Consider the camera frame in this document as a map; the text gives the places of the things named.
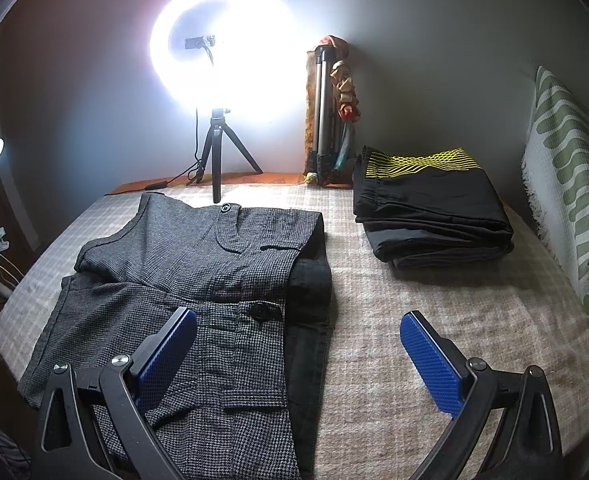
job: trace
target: silver bolt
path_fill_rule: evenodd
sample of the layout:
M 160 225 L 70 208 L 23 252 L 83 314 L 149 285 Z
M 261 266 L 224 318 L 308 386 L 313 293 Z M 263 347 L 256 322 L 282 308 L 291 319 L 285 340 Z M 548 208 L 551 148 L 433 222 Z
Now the silver bolt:
M 487 368 L 487 363 L 480 357 L 473 357 L 472 359 L 470 359 L 469 365 L 473 370 L 476 370 L 478 372 L 482 372 Z
M 543 377 L 543 370 L 541 370 L 538 366 L 534 365 L 530 367 L 530 375 L 532 377 L 536 377 L 540 379 Z
M 119 354 L 119 355 L 114 356 L 112 358 L 112 364 L 114 366 L 125 366 L 128 364 L 129 360 L 130 360 L 130 357 L 127 356 L 126 354 Z
M 68 365 L 65 363 L 57 363 L 54 365 L 54 373 L 57 375 L 61 375 L 67 369 L 68 369 Z

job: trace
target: gray trousers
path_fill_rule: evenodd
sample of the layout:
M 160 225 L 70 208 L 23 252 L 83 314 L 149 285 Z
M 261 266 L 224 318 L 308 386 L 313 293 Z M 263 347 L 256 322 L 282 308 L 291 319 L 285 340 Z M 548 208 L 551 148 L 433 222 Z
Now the gray trousers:
M 161 405 L 146 413 L 161 444 L 190 479 L 300 478 L 284 319 L 290 272 L 319 225 L 317 212 L 192 208 L 143 194 L 123 229 L 82 248 L 20 393 L 39 406 L 56 362 L 103 365 L 187 306 L 197 314 L 196 341 Z M 315 350 L 321 378 L 327 330 L 324 337 Z M 318 402 L 310 408 L 318 415 Z M 95 411 L 108 448 L 125 458 L 107 412 Z M 314 433 L 315 424 L 307 426 Z

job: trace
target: colorful fabric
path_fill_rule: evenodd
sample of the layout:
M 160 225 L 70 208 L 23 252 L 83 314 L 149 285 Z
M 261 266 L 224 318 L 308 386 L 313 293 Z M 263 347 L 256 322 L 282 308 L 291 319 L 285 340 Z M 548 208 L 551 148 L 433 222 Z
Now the colorful fabric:
M 543 67 L 523 179 L 541 238 L 589 314 L 589 108 Z

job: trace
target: yellow pattern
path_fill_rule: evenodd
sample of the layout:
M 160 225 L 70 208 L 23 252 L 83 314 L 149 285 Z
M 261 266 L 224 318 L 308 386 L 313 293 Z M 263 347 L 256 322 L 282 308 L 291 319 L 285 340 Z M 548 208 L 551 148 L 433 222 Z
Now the yellow pattern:
M 365 176 L 366 178 L 392 178 L 418 173 L 425 168 L 467 171 L 480 166 L 463 148 L 434 153 L 430 156 L 392 156 L 382 152 L 372 152 Z

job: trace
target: black tripod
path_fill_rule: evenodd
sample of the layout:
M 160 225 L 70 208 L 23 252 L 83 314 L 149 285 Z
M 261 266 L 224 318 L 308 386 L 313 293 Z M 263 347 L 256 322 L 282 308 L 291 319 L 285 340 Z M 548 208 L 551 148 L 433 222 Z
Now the black tripod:
M 257 174 L 263 173 L 257 162 L 252 158 L 248 149 L 243 145 L 241 139 L 237 137 L 234 130 L 225 123 L 223 108 L 213 108 L 212 118 L 210 119 L 210 129 L 204 143 L 204 151 L 201 154 L 201 162 L 196 172 L 196 181 L 201 182 L 206 172 L 206 164 L 212 150 L 212 201 L 218 204 L 221 201 L 221 142 L 223 133 L 234 143 L 239 152 L 246 158 Z

